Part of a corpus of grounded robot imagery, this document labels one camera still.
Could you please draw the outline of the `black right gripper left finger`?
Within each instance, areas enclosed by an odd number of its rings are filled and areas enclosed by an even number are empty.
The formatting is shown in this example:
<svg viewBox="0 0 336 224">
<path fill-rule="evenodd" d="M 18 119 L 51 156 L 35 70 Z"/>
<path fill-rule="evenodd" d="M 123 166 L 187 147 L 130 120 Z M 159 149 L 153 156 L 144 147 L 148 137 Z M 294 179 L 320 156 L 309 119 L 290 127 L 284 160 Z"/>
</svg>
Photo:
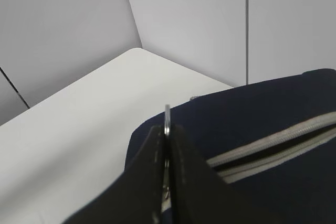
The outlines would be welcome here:
<svg viewBox="0 0 336 224">
<path fill-rule="evenodd" d="M 65 223 L 161 223 L 164 165 L 163 127 L 153 126 L 118 179 Z"/>
</svg>

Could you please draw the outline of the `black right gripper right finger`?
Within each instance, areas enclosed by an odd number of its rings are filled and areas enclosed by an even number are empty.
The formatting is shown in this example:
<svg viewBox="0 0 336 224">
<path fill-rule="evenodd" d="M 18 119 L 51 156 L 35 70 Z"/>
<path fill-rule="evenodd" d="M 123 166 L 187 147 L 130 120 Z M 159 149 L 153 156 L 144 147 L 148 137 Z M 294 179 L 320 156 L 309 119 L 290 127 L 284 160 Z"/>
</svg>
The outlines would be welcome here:
<svg viewBox="0 0 336 224">
<path fill-rule="evenodd" d="M 173 223 L 251 223 L 247 204 L 200 156 L 184 129 L 169 139 Z"/>
</svg>

